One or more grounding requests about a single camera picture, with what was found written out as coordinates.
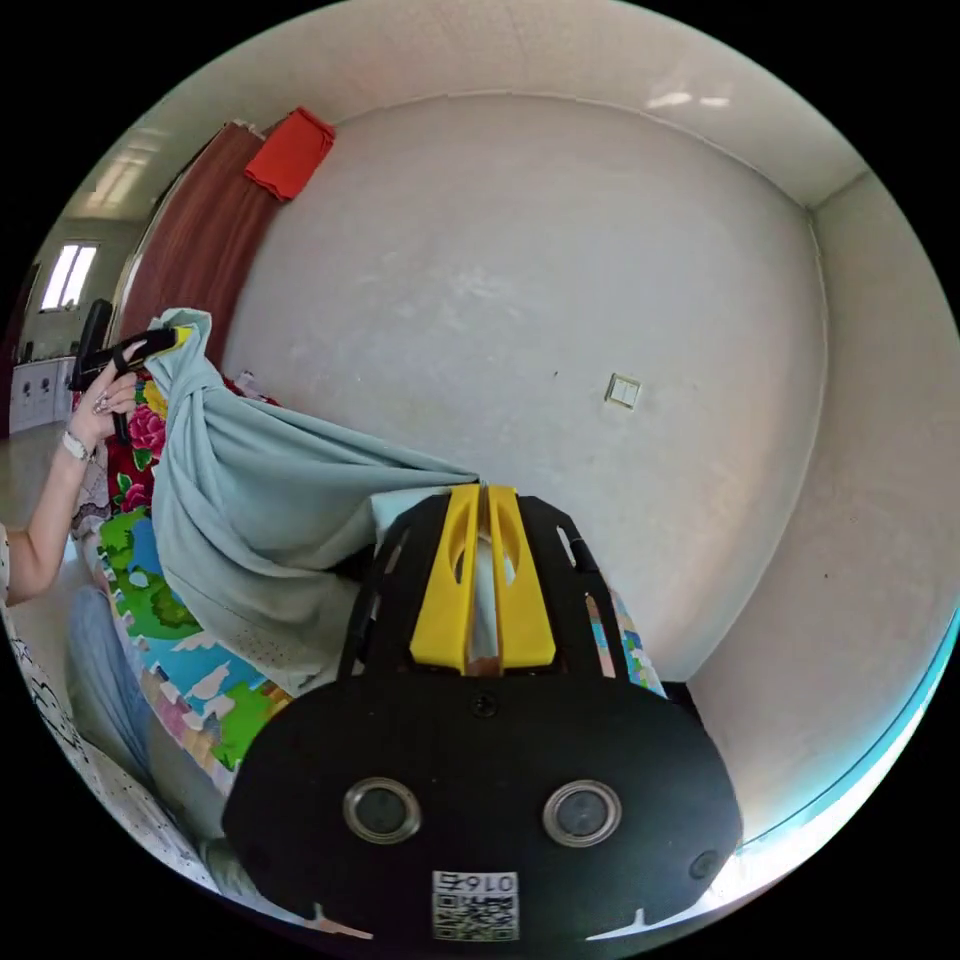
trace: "qr code sticker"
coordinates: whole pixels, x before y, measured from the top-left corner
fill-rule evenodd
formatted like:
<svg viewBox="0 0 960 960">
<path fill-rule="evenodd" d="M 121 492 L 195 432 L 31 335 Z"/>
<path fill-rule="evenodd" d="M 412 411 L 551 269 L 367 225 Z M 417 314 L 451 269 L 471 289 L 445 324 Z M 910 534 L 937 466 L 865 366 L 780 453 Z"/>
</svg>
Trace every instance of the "qr code sticker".
<svg viewBox="0 0 960 960">
<path fill-rule="evenodd" d="M 515 873 L 433 873 L 437 940 L 503 941 L 520 937 Z"/>
</svg>

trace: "white sleeve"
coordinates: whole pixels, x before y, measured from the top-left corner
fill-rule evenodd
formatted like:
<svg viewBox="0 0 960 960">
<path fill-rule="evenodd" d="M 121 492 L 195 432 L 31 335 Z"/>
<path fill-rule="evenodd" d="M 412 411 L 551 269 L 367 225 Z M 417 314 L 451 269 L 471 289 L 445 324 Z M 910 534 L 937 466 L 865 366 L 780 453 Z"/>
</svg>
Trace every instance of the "white sleeve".
<svg viewBox="0 0 960 960">
<path fill-rule="evenodd" d="M 213 877 L 220 894 L 252 910 L 258 910 L 277 920 L 285 920 L 295 926 L 307 926 L 307 921 L 295 913 L 271 903 L 253 885 L 246 870 L 234 856 L 226 837 L 204 840 L 200 843 L 200 859 Z"/>
</svg>

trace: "ceiling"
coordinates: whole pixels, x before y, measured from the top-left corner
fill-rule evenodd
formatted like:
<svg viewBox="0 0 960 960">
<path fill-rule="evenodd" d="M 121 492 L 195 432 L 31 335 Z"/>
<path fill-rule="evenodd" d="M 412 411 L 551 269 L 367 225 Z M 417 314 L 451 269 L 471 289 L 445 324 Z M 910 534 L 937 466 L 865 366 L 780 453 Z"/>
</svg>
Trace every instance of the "ceiling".
<svg viewBox="0 0 960 960">
<path fill-rule="evenodd" d="M 329 123 L 441 95 L 608 104 L 703 137 L 813 207 L 865 169 L 810 104 L 730 47 L 617 0 L 345 0 L 247 41 L 148 111 L 70 217 L 140 220 L 225 122 Z"/>
</svg>

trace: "camera lens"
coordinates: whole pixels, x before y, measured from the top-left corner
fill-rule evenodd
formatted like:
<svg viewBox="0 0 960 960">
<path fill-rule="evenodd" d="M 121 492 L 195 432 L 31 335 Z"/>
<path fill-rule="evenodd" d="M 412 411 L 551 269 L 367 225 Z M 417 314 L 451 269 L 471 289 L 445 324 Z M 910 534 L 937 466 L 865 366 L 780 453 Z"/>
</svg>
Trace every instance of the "camera lens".
<svg viewBox="0 0 960 960">
<path fill-rule="evenodd" d="M 354 784 L 343 799 L 347 826 L 370 843 L 400 843 L 420 829 L 420 805 L 403 784 L 370 777 Z"/>
<path fill-rule="evenodd" d="M 543 808 L 543 826 L 565 847 L 592 847 L 620 824 L 616 793 L 596 780 L 575 780 L 556 790 Z"/>
</svg>

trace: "wristwatch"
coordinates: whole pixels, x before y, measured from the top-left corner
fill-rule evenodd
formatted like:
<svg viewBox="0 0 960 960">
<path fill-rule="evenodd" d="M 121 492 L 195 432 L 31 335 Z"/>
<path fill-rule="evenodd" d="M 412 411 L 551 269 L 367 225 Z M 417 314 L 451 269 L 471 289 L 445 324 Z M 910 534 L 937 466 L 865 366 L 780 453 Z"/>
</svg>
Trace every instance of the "wristwatch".
<svg viewBox="0 0 960 960">
<path fill-rule="evenodd" d="M 67 452 L 72 457 L 76 457 L 78 460 L 87 463 L 93 459 L 93 452 L 88 451 L 87 448 L 69 431 L 63 431 L 63 445 L 67 448 Z"/>
</svg>

